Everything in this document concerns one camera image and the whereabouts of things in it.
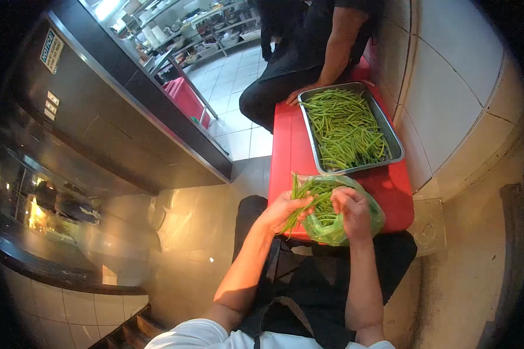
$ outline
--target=notice sign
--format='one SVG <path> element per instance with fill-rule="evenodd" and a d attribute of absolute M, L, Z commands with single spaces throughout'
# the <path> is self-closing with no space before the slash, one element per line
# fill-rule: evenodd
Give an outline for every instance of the notice sign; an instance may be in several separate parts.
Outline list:
<path fill-rule="evenodd" d="M 64 42 L 52 29 L 49 29 L 43 49 L 41 50 L 41 61 L 53 74 L 56 74 L 56 65 L 60 59 L 60 52 L 62 52 L 63 47 Z"/>

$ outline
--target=green plastic bag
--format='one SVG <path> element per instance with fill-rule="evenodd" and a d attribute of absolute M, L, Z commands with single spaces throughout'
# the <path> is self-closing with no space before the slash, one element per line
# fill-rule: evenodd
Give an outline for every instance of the green plastic bag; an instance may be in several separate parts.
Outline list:
<path fill-rule="evenodd" d="M 386 217 L 382 208 L 378 205 L 376 200 L 363 189 L 361 184 L 356 180 L 346 176 L 337 175 L 318 175 L 318 176 L 298 176 L 299 185 L 301 186 L 307 180 L 325 180 L 325 181 L 336 181 L 340 185 L 350 186 L 356 191 L 365 194 L 367 202 L 369 203 L 369 214 L 370 214 L 370 229 L 373 236 L 378 234 L 384 226 Z M 334 222 L 324 227 L 322 223 L 316 218 L 315 214 L 310 214 L 303 221 L 303 227 L 307 232 L 308 237 L 316 242 L 325 243 L 330 246 L 347 246 L 349 245 L 348 237 L 345 235 L 344 230 L 344 215 L 338 214 Z"/>

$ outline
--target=red cloth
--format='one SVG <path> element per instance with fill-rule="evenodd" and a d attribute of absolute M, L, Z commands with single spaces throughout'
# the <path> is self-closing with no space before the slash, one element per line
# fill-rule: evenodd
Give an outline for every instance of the red cloth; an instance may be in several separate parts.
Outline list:
<path fill-rule="evenodd" d="M 369 77 L 369 64 L 362 62 L 352 71 L 353 80 L 366 80 Z M 380 108 L 392 122 L 386 112 L 386 105 L 377 87 L 368 81 L 362 81 L 377 100 Z M 272 166 L 270 168 L 270 190 L 268 201 L 271 204 L 279 194 L 291 190 L 291 172 L 300 175 L 317 175 L 311 144 L 299 106 L 289 107 L 285 103 L 275 107 L 274 142 Z M 367 192 L 378 202 L 386 215 L 382 232 L 397 232 L 407 229 L 413 222 L 413 199 L 406 161 L 402 160 L 387 166 L 351 173 Z M 310 240 L 305 230 L 299 225 L 292 234 L 299 240 Z"/>
<path fill-rule="evenodd" d="M 200 121 L 202 117 L 202 111 L 204 107 L 192 88 L 184 81 L 183 78 L 178 78 L 172 81 L 169 81 L 163 85 L 163 89 L 171 96 L 176 106 L 179 107 L 180 111 L 186 115 L 189 119 L 195 117 Z M 210 124 L 210 116 L 206 113 L 204 120 L 202 121 L 202 126 L 205 129 L 208 129 Z"/>

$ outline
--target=metal tray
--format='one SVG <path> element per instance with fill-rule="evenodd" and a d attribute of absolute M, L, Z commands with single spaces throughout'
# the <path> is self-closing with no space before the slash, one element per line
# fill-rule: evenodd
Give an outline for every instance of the metal tray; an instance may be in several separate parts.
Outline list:
<path fill-rule="evenodd" d="M 315 88 L 315 89 L 308 90 L 308 91 L 305 91 L 299 94 L 297 99 L 301 102 L 306 102 L 308 98 L 314 96 L 317 93 L 320 93 L 320 92 L 323 92 L 329 89 L 336 89 L 336 88 L 342 89 L 342 90 L 353 91 L 355 93 L 363 92 L 362 96 L 365 98 L 367 103 L 369 103 L 370 111 L 373 114 L 374 118 L 377 120 L 377 125 L 380 127 L 380 131 L 384 134 L 384 139 L 386 140 L 386 142 L 388 143 L 388 146 L 390 147 L 392 158 L 386 161 L 382 161 L 380 163 L 357 166 L 357 167 L 350 168 L 347 170 L 338 170 L 335 172 L 327 172 L 323 170 L 320 165 L 320 151 L 318 150 L 317 141 L 314 138 L 314 135 L 312 134 L 310 121 L 308 119 L 308 115 L 307 115 L 308 111 L 307 109 L 305 109 L 305 107 L 302 104 L 300 104 L 300 109 L 303 112 L 303 118 L 305 118 L 305 125 L 307 126 L 307 132 L 309 135 L 309 139 L 311 141 L 312 153 L 314 155 L 314 163 L 316 164 L 316 169 L 322 174 L 342 175 L 342 174 L 347 174 L 347 173 L 356 172 L 356 171 L 363 171 L 363 170 L 375 168 L 378 166 L 389 165 L 389 164 L 393 164 L 393 163 L 397 163 L 398 161 L 401 161 L 404 158 L 404 150 L 402 147 L 402 143 L 398 139 L 398 136 L 396 136 L 396 134 L 394 133 L 394 130 L 392 129 L 392 125 L 390 125 L 390 122 L 388 122 L 386 115 L 384 115 L 384 112 L 378 106 L 377 101 L 374 99 L 369 89 L 362 83 L 352 82 L 352 83 L 341 84 L 341 85 Z"/>

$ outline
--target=sticker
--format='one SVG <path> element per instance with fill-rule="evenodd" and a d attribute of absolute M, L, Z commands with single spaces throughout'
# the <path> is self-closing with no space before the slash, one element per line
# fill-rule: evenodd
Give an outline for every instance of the sticker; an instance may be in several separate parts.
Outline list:
<path fill-rule="evenodd" d="M 52 29 L 49 29 L 47 38 L 43 44 L 43 49 L 41 50 L 41 62 L 44 63 L 53 74 L 56 74 L 56 65 L 58 64 L 60 52 L 62 52 L 63 47 L 64 42 Z"/>
<path fill-rule="evenodd" d="M 59 105 L 60 103 L 60 100 L 58 98 L 56 98 L 56 96 L 54 94 L 52 94 L 52 92 L 48 92 L 47 93 L 47 97 L 48 99 L 50 99 L 54 104 L 56 104 L 57 106 Z"/>
<path fill-rule="evenodd" d="M 46 102 L 45 102 L 45 107 L 49 108 L 51 112 L 53 112 L 54 114 L 56 114 L 56 107 L 53 106 L 51 102 L 46 101 Z"/>
<path fill-rule="evenodd" d="M 55 118 L 54 114 L 51 113 L 51 111 L 48 110 L 47 108 L 45 108 L 45 115 L 47 115 L 47 116 L 49 117 L 50 120 L 53 120 L 53 121 L 54 121 L 54 118 Z"/>

